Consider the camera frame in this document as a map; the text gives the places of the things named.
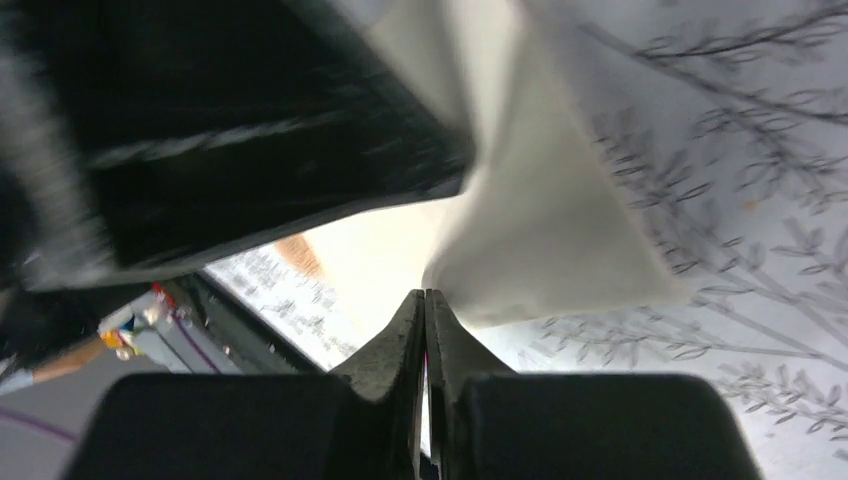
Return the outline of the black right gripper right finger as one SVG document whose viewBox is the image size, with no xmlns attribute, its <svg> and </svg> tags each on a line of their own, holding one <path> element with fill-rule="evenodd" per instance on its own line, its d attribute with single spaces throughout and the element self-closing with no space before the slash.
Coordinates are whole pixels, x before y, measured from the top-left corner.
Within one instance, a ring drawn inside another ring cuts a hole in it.
<svg viewBox="0 0 848 480">
<path fill-rule="evenodd" d="M 431 456 L 444 479 L 757 479 L 717 391 L 684 374 L 519 373 L 425 294 Z"/>
</svg>

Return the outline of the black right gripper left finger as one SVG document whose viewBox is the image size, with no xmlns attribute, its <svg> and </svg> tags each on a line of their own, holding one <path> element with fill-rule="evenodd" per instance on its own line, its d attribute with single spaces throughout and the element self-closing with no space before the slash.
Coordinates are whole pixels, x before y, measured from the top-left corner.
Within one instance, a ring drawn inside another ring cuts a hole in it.
<svg viewBox="0 0 848 480">
<path fill-rule="evenodd" d="M 67 479 L 415 479 L 423 307 L 326 373 L 136 374 L 103 397 Z"/>
</svg>

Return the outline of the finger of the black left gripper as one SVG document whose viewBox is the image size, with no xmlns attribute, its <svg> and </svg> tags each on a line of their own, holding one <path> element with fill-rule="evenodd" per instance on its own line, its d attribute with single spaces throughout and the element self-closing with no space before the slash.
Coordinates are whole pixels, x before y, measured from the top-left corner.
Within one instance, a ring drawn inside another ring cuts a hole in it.
<svg viewBox="0 0 848 480">
<path fill-rule="evenodd" d="M 473 152 L 328 1 L 1 5 L 1 262 L 31 291 L 450 197 Z"/>
</svg>

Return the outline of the beige letter paper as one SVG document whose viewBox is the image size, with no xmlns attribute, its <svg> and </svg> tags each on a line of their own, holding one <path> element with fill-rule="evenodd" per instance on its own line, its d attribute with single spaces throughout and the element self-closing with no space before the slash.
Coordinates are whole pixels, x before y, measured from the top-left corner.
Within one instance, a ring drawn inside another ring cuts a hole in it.
<svg viewBox="0 0 848 480">
<path fill-rule="evenodd" d="M 576 314 L 582 356 L 635 366 L 643 340 L 604 310 L 684 288 L 624 205 L 541 24 L 520 1 L 362 1 L 342 9 L 473 159 L 456 196 L 356 214 L 281 240 L 322 274 L 365 336 L 413 288 L 441 291 L 468 327 Z"/>
</svg>

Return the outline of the floral patterned table mat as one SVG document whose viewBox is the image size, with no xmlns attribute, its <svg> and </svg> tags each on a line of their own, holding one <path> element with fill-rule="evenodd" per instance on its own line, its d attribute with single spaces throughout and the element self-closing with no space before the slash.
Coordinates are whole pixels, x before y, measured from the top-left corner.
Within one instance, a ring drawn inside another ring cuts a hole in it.
<svg viewBox="0 0 848 480">
<path fill-rule="evenodd" d="M 478 328 L 509 365 L 695 375 L 767 479 L 847 475 L 847 5 L 439 1 L 483 157 L 544 76 L 685 304 Z"/>
</svg>

